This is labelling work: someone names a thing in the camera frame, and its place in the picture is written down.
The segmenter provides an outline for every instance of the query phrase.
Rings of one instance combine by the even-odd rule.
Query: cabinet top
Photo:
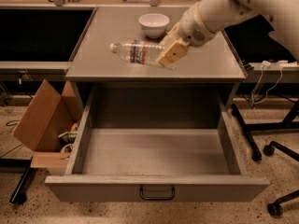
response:
[[[162,13],[170,18],[168,29],[171,29],[187,8],[99,7],[66,78],[74,81],[242,81],[244,75],[221,33],[202,47],[190,47],[187,56],[173,70],[127,63],[110,51],[111,43],[147,39],[138,23],[141,15]]]

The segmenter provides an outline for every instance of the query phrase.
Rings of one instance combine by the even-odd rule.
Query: bottle label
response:
[[[142,63],[146,61],[147,42],[133,40],[130,50],[130,63]]]

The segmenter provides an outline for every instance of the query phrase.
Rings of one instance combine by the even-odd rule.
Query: caster wheel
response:
[[[265,146],[263,148],[263,154],[266,156],[272,156],[274,154],[275,149],[272,146]]]
[[[281,205],[278,203],[270,203],[267,205],[268,213],[273,217],[281,216],[283,211]]]
[[[18,204],[24,204],[27,201],[26,193],[21,193],[18,198]]]
[[[253,161],[261,161],[262,160],[262,155],[253,154],[251,158],[252,158]]]

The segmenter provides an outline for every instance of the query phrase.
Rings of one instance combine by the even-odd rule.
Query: terrazzo floor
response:
[[[255,109],[244,102],[237,105],[246,123],[256,123],[281,121],[292,104],[260,105]],[[0,107],[0,156],[20,144],[11,135],[13,127],[6,123],[19,119],[25,108]],[[24,204],[9,202],[21,174],[0,173],[0,223],[299,223],[299,199],[282,205],[282,217],[271,217],[266,210],[268,203],[299,189],[299,163],[278,151],[271,158],[263,156],[261,162],[254,162],[235,118],[232,123],[239,155],[249,175],[270,181],[270,186],[250,203],[61,203],[44,185],[48,171],[37,170]],[[260,149],[275,140],[299,151],[299,133],[263,134],[254,138]],[[5,156],[12,157],[26,159],[31,157],[31,151],[18,147]]]

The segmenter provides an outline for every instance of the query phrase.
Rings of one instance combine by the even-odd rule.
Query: cardboard box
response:
[[[57,136],[70,131],[82,112],[75,83],[66,81],[60,94],[47,80],[42,82],[12,134],[34,151],[31,167],[47,168],[53,175],[64,173],[68,155],[60,152]]]

